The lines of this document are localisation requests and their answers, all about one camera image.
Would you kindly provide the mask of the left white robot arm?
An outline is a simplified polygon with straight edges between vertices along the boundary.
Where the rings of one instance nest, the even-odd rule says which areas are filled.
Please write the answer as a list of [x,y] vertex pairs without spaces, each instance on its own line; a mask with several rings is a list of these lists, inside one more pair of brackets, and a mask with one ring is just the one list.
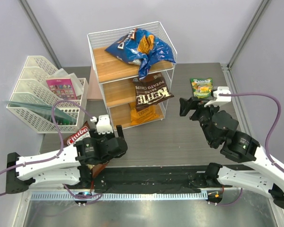
[[25,192],[34,186],[65,184],[70,188],[88,188],[92,174],[90,167],[103,165],[127,152],[121,125],[117,132],[99,135],[90,131],[90,137],[64,147],[61,152],[22,157],[18,153],[7,156],[7,194]]

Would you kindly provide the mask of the brown Kettle sea salt bag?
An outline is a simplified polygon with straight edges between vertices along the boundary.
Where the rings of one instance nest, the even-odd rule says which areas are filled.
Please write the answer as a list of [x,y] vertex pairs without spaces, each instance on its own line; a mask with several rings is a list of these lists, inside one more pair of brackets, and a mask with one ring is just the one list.
[[162,73],[150,74],[144,80],[133,79],[135,88],[135,108],[141,111],[152,105],[173,98]]

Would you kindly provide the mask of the brown Chuba cassava chips bag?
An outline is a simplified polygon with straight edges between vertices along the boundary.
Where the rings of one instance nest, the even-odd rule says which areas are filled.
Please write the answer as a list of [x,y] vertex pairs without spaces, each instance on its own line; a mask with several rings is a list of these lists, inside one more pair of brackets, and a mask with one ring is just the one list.
[[[90,130],[89,123],[85,121],[78,131],[76,131],[74,134],[68,136],[63,140],[64,147],[73,145],[75,142],[90,137],[89,130]],[[95,178],[100,174],[100,172],[102,172],[107,167],[107,165],[108,164],[97,164],[97,165],[88,164],[87,166],[92,172],[92,177]]]

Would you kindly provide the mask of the green yellow snack bag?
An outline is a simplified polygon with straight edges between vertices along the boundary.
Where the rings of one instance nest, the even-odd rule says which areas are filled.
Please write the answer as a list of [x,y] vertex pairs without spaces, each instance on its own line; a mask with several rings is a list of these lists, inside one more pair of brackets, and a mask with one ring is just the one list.
[[190,79],[193,95],[198,98],[207,98],[211,96],[211,92],[213,89],[213,79],[199,79],[199,78],[191,78]]

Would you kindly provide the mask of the orange honey dijon chips bag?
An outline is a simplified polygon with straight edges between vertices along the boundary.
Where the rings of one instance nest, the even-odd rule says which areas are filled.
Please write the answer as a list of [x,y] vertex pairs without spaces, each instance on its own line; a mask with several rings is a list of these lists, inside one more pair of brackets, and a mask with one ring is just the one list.
[[143,124],[158,119],[160,117],[160,115],[156,113],[155,106],[149,106],[140,111],[137,111],[134,102],[129,103],[129,106],[131,109],[130,111],[131,126]]

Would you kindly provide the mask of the blue Doritos chips bag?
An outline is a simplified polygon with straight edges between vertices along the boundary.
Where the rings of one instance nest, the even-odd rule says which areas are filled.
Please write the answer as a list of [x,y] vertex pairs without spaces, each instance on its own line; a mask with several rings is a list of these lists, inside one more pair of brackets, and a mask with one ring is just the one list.
[[139,66],[139,80],[145,79],[151,67],[158,62],[176,63],[172,49],[166,42],[137,27],[112,43],[105,51],[127,64]]

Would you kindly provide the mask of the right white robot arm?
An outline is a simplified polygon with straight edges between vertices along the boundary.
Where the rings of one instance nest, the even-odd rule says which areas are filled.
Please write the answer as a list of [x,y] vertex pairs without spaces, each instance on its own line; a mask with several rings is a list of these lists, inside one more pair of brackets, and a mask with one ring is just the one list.
[[220,107],[231,101],[229,95],[215,100],[180,98],[180,116],[193,111],[190,120],[200,124],[211,148],[239,164],[239,169],[209,163],[205,172],[195,174],[191,183],[196,188],[234,186],[260,194],[284,209],[284,164],[269,155],[266,147],[238,130],[239,122]]

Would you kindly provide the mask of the white wire shelf rack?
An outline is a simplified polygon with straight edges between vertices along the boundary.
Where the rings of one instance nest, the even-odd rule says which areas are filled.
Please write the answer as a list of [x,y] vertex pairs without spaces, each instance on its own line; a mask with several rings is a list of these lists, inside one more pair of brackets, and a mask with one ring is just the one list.
[[133,79],[138,76],[139,67],[118,60],[105,49],[137,27],[153,33],[166,42],[171,47],[174,57],[177,57],[177,51],[159,21],[88,34],[91,72],[97,78],[112,125],[121,125],[124,129],[132,127],[129,104],[135,101]]

